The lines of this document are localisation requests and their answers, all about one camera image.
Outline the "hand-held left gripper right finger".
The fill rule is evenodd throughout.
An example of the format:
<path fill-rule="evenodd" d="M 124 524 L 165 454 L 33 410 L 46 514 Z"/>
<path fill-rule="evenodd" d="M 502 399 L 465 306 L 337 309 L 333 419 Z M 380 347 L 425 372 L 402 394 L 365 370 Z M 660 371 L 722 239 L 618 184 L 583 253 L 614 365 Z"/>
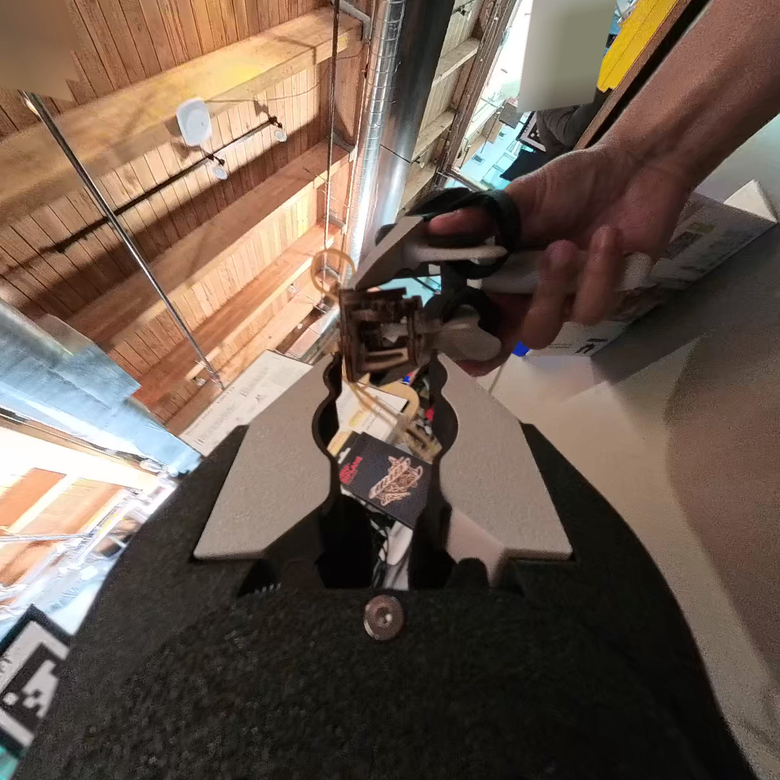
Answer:
<path fill-rule="evenodd" d="M 447 356 L 429 376 L 442 449 L 414 529 L 414 585 L 440 587 L 464 559 L 481 561 L 494 587 L 512 561 L 571 560 L 520 421 Z"/>

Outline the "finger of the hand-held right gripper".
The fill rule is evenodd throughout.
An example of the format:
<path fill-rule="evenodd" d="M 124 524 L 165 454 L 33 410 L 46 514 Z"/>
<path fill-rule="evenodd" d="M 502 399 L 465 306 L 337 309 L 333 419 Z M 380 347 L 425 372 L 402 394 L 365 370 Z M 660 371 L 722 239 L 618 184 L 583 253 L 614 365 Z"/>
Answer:
<path fill-rule="evenodd" d="M 355 272 L 356 288 L 374 288 L 417 271 L 430 263 L 427 223 L 423 216 L 405 216 L 361 260 Z"/>
<path fill-rule="evenodd" d="M 424 318 L 421 324 L 422 347 L 420 365 L 431 357 L 443 354 L 458 362 L 485 363 L 501 352 L 501 341 L 479 326 L 478 316 L 455 316 L 447 322 L 440 318 Z"/>

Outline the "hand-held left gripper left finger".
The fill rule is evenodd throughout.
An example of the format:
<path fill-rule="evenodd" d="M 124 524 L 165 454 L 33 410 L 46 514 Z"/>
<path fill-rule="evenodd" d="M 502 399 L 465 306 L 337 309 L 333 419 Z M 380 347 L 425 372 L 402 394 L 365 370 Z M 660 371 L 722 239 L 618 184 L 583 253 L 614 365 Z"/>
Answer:
<path fill-rule="evenodd" d="M 342 359 L 324 358 L 249 424 L 194 550 L 197 561 L 261 561 L 280 579 L 316 570 L 321 521 L 340 490 Z"/>

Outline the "tan rubber band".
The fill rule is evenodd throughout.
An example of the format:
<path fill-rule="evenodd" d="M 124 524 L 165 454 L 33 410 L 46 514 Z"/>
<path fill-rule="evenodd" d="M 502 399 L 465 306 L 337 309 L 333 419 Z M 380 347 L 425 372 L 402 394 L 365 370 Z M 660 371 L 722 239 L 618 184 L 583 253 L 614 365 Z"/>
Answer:
<path fill-rule="evenodd" d="M 339 318 L 341 312 L 339 294 L 333 292 L 329 287 L 327 287 L 325 282 L 320 282 L 320 278 L 317 275 L 318 268 L 320 269 L 320 273 L 323 276 L 326 275 L 326 272 L 335 270 L 328 262 L 328 258 L 331 255 L 338 261 L 336 281 L 338 283 L 337 287 L 340 288 L 343 281 L 341 277 L 341 270 L 346 269 L 352 274 L 354 274 L 356 271 L 356 265 L 352 258 L 340 249 L 336 249 L 334 247 L 324 247 L 323 249 L 317 251 L 310 262 L 309 274 L 310 280 L 315 289 L 321 294 L 323 298 L 332 304 L 336 310 L 337 318 Z M 378 416 L 384 416 L 388 421 L 391 421 L 394 425 L 393 430 L 397 435 L 400 435 L 402 432 L 408 430 L 407 420 L 405 419 L 404 415 L 402 415 L 400 412 L 397 412 L 392 407 L 386 405 L 382 399 L 379 399 L 375 395 L 372 395 L 370 392 L 368 392 L 367 385 L 361 384 L 358 381 L 349 380 L 346 377 L 345 366 L 342 367 L 342 374 L 344 376 L 346 385 L 350 388 L 350 390 L 358 399 L 359 403 L 365 409 Z"/>

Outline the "small wooden model assembly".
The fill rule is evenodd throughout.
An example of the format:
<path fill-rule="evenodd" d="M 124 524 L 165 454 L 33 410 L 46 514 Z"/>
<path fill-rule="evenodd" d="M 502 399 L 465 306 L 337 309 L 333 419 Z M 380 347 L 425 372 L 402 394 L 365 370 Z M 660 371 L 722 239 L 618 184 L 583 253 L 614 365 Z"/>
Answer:
<path fill-rule="evenodd" d="M 395 381 L 424 357 L 423 301 L 404 288 L 341 289 L 338 293 L 340 353 L 346 379 L 369 375 Z"/>

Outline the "person's right forearm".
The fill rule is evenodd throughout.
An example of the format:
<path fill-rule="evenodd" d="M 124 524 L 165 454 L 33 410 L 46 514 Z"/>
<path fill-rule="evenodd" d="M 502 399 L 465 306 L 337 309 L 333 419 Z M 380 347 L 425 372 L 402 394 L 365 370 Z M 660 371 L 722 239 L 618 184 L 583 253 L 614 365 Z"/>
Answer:
<path fill-rule="evenodd" d="M 779 2 L 714 1 L 598 146 L 693 190 L 778 106 Z"/>

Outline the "person's right hand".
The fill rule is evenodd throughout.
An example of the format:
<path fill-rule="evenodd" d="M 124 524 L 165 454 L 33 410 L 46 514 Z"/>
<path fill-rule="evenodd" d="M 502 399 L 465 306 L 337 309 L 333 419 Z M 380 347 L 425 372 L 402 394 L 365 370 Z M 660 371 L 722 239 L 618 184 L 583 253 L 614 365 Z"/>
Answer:
<path fill-rule="evenodd" d="M 618 307 L 624 259 L 656 259 L 697 187 L 678 161 L 598 144 L 513 180 L 504 193 L 520 216 L 522 243 L 542 250 L 531 296 L 493 293 L 497 356 L 460 362 L 474 377 L 501 366 L 521 342 L 550 346 L 566 323 L 594 326 Z"/>

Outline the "white instruction sheet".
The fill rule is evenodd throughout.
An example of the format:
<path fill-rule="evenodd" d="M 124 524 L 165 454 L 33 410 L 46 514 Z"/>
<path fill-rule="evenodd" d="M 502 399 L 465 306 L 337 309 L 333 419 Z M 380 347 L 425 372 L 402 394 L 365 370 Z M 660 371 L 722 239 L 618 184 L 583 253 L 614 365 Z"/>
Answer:
<path fill-rule="evenodd" d="M 310 368 L 290 357 L 263 352 L 178 435 L 179 439 L 201 455 L 210 454 L 235 427 L 250 424 Z"/>

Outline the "white cardboard box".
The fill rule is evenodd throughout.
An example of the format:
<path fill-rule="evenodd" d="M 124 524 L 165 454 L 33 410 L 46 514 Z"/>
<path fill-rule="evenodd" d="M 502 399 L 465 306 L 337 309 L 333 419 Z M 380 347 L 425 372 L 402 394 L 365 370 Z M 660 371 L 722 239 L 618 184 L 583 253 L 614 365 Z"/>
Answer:
<path fill-rule="evenodd" d="M 695 193 L 647 280 L 626 293 L 609 318 L 588 327 L 566 323 L 551 346 L 530 350 L 527 356 L 593 356 L 777 223 L 775 209 L 757 180 L 748 181 L 724 201 Z"/>

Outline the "white ceiling access point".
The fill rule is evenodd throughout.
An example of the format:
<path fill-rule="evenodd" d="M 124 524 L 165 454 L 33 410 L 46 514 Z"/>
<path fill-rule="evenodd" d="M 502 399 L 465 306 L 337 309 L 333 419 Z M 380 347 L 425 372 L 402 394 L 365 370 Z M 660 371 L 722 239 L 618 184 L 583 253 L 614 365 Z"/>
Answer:
<path fill-rule="evenodd" d="M 189 148 L 202 147 L 212 135 L 208 105 L 201 98 L 190 98 L 181 103 L 175 118 L 183 143 Z"/>

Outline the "thin metal hanger rod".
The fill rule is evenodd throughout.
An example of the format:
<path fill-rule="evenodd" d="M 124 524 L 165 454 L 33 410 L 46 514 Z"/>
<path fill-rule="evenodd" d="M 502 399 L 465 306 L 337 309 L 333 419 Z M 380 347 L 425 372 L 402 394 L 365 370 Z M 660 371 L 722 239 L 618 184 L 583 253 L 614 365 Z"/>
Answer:
<path fill-rule="evenodd" d="M 64 156 L 67 158 L 74 172 L 82 181 L 84 188 L 88 191 L 97 207 L 103 213 L 104 217 L 107 219 L 118 238 L 122 241 L 125 248 L 128 250 L 131 258 L 135 261 L 137 267 L 141 270 L 142 274 L 151 284 L 151 287 L 153 288 L 156 296 L 164 304 L 176 326 L 184 335 L 186 341 L 190 344 L 198 358 L 198 364 L 200 364 L 200 366 L 202 366 L 208 372 L 209 378 L 212 380 L 212 382 L 216 384 L 220 390 L 224 391 L 226 389 L 226 385 L 222 381 L 220 374 L 213 367 L 210 359 L 205 355 L 204 351 L 200 348 L 200 345 L 180 315 L 180 312 L 176 309 L 168 294 L 162 288 L 158 279 L 154 276 L 154 273 L 152 272 L 146 258 L 143 256 L 141 249 L 137 246 L 135 240 L 132 239 L 131 234 L 126 230 L 125 226 L 122 224 L 122 221 L 119 219 L 119 216 L 115 213 L 109 204 L 107 198 L 103 195 L 103 192 L 99 189 L 97 183 L 94 181 L 83 162 L 79 159 L 76 152 L 73 151 L 73 148 L 65 139 L 62 131 L 56 125 L 54 118 L 44 104 L 42 97 L 36 93 L 31 93 L 24 90 L 19 90 L 19 95 L 27 107 L 31 110 L 31 112 L 33 112 L 43 123 L 49 134 L 52 136 L 53 141 L 56 142 L 56 144 L 64 153 Z"/>

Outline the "round silver ventilation duct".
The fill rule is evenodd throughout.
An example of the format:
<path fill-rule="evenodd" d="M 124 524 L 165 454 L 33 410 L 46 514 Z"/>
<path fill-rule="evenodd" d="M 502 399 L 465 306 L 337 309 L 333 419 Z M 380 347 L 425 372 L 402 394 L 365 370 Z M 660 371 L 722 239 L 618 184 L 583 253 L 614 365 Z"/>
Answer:
<path fill-rule="evenodd" d="M 377 3 L 349 193 L 348 253 L 357 271 L 367 268 L 377 231 L 401 207 L 453 7 L 454 1 Z"/>

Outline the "rectangular galvanised duct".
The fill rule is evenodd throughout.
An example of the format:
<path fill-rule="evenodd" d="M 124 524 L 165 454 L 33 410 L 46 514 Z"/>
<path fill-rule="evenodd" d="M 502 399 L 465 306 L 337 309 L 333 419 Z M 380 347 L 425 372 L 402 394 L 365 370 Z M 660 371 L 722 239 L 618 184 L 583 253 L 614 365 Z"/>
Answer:
<path fill-rule="evenodd" d="M 45 314 L 38 323 L 1 302 L 2 408 L 172 475 L 200 454 L 168 432 L 134 393 L 140 384 L 89 338 Z"/>

